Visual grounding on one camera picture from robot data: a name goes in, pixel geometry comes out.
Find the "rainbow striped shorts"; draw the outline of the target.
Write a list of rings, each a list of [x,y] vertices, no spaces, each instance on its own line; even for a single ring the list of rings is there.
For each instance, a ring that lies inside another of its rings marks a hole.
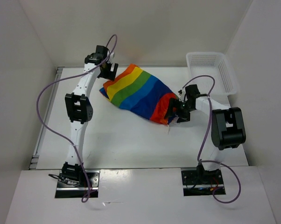
[[[165,118],[169,100],[177,95],[160,79],[130,64],[113,81],[107,81],[100,93],[119,109],[128,110],[136,115],[155,122],[169,125],[175,115]]]

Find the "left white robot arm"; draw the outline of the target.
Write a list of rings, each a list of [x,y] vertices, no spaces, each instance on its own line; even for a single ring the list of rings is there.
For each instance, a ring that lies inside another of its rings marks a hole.
[[[65,95],[74,149],[68,153],[61,179],[67,179],[75,187],[90,182],[83,166],[82,150],[86,127],[93,116],[89,95],[96,79],[107,80],[99,91],[119,109],[162,125],[170,124],[174,118],[178,122],[190,120],[185,103],[161,80],[135,64],[130,64],[117,75],[118,64],[113,64],[111,57],[107,47],[98,45],[96,51],[84,60],[86,74],[80,78],[74,91]]]

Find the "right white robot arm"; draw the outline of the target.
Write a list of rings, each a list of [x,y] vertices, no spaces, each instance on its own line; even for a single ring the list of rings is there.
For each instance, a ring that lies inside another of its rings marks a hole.
[[[208,123],[198,156],[196,178],[207,183],[225,159],[225,150],[237,148],[246,140],[242,111],[238,107],[228,107],[208,94],[202,94],[196,84],[190,84],[179,91],[180,98],[171,98],[164,118],[177,117],[177,122],[190,121],[192,111],[207,115]]]

